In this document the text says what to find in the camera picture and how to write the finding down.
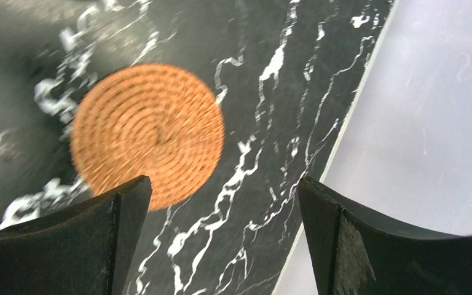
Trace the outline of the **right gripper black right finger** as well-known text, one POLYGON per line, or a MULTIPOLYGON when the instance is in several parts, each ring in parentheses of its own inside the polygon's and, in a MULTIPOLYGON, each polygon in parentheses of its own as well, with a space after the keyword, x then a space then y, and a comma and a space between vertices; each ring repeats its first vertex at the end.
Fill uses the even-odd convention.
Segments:
POLYGON ((399 221, 310 177, 297 196, 320 294, 472 294, 472 235, 399 221))

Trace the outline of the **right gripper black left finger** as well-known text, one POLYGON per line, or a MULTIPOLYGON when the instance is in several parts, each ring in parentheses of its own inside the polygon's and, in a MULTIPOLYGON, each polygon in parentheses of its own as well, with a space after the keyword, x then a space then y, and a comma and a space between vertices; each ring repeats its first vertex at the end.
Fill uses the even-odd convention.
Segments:
POLYGON ((121 294, 151 194, 138 176, 0 231, 0 294, 121 294))

